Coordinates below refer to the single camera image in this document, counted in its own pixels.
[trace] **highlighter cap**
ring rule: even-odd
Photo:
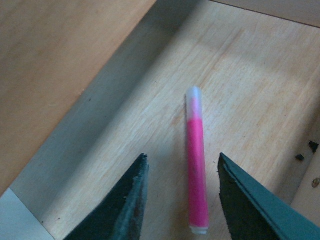
[[[202,119],[202,93],[200,88],[193,86],[186,92],[186,119]]]

